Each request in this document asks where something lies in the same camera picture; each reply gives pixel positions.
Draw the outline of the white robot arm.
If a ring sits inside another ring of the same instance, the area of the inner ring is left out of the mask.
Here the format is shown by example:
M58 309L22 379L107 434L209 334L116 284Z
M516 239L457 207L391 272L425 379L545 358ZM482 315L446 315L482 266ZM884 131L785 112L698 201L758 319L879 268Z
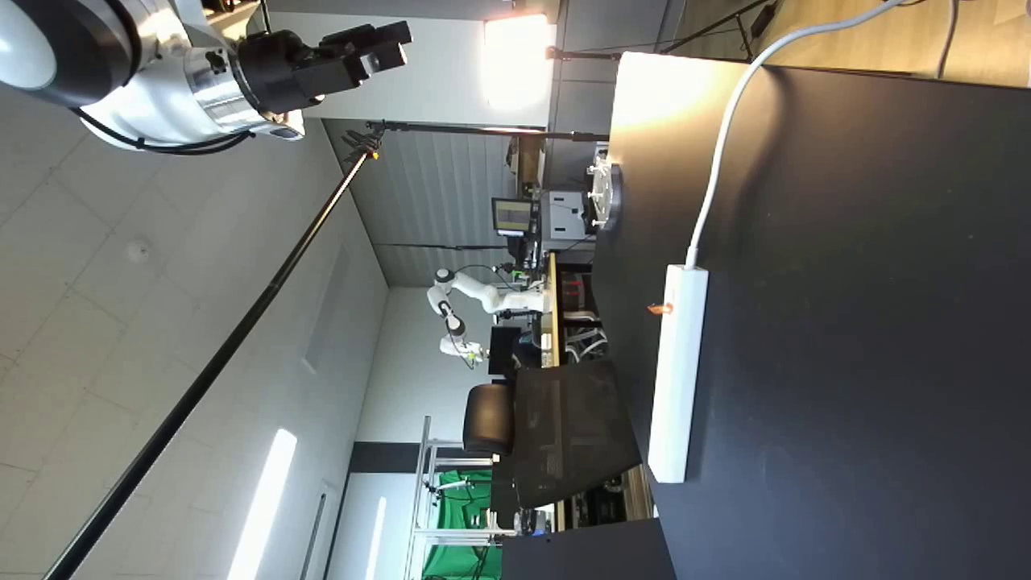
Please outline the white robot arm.
M245 140L305 137L302 112L401 69L407 23L305 46L291 29L224 37L241 0L0 0L0 85L70 111L96 140L158 154L212 154Z

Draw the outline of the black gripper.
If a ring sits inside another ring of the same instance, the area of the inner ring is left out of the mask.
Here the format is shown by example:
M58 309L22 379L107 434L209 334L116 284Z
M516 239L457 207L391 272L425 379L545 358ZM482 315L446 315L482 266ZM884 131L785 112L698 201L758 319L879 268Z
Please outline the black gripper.
M237 77L262 112L314 106L325 95L353 89L365 77L407 69L407 23L353 26L305 46L296 34L254 34L236 46Z

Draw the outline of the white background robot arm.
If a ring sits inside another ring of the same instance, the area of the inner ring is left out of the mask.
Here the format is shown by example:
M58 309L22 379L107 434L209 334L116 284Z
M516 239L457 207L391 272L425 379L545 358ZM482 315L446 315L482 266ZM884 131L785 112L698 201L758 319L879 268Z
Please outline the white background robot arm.
M542 315L549 289L542 280L529 286L497 286L463 272L437 268L425 303L440 323L437 350L477 367L490 358L490 347L466 334L463 303L477 307L490 323L507 323L516 315Z

